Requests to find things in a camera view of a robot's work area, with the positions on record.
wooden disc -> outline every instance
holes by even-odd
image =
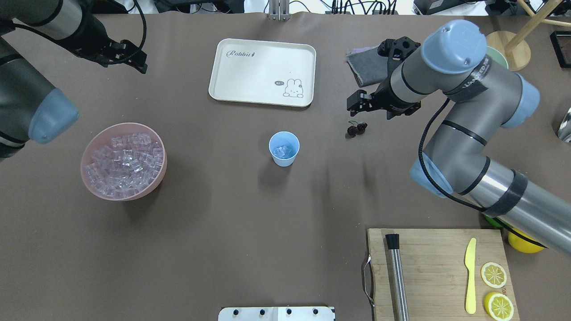
[[[505,59],[508,61],[509,69],[511,71],[522,70],[529,64],[529,61],[532,58],[531,49],[525,40],[522,40],[511,53],[505,53],[505,46],[515,36],[515,33],[511,33],[509,31],[495,31],[486,36],[488,46],[496,49],[504,55]]]

blue cup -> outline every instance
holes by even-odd
[[[287,155],[279,155],[281,150],[289,152]],[[277,165],[282,167],[291,165],[298,152],[299,140],[289,131],[280,131],[270,138],[270,154],[272,154],[274,162],[276,162]]]

light blue joint cap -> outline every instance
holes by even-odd
[[[39,104],[28,130],[30,139],[45,144],[66,131],[79,118],[73,103],[54,88]]]
[[[474,23],[452,20],[428,36],[420,53],[424,62],[443,74],[461,74],[474,69],[486,54],[486,37]]]
[[[520,76],[521,79],[520,104],[517,105],[516,112],[513,113],[512,117],[501,125],[503,128],[514,128],[519,126],[525,122],[527,117],[533,115],[539,105],[540,95],[537,88],[527,82],[520,74],[517,75]]]
[[[442,172],[438,169],[438,167],[436,167],[436,165],[427,156],[427,154],[423,153],[423,160],[424,160],[424,165],[427,168],[428,174],[430,174],[430,177],[432,177],[432,179],[436,182],[438,186],[440,186],[440,188],[445,190],[448,194],[452,194],[453,192],[452,186],[450,185],[450,183],[448,183]],[[444,194],[439,192],[436,189],[436,187],[434,187],[434,185],[428,180],[426,175],[424,175],[423,168],[420,167],[420,160],[418,158],[416,159],[415,164],[411,167],[409,174],[415,182],[420,184],[420,186],[429,190],[438,197],[446,198]]]

white metal plate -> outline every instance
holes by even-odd
[[[223,308],[218,321],[335,321],[334,307]]]
[[[208,93],[219,101],[308,106],[315,57],[310,45],[224,39],[216,48]]]

wooden cutting board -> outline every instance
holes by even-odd
[[[400,235],[400,256],[410,320],[493,321],[483,304],[484,296],[492,291],[502,292],[509,297],[515,307],[512,320],[520,320],[499,230],[370,228],[367,237],[376,321],[396,320],[385,240],[385,234],[390,233]],[[464,309],[468,282],[464,254],[472,237],[476,238],[476,313],[471,315]],[[503,288],[487,286],[480,276],[480,268],[490,261],[501,265],[508,274]]]

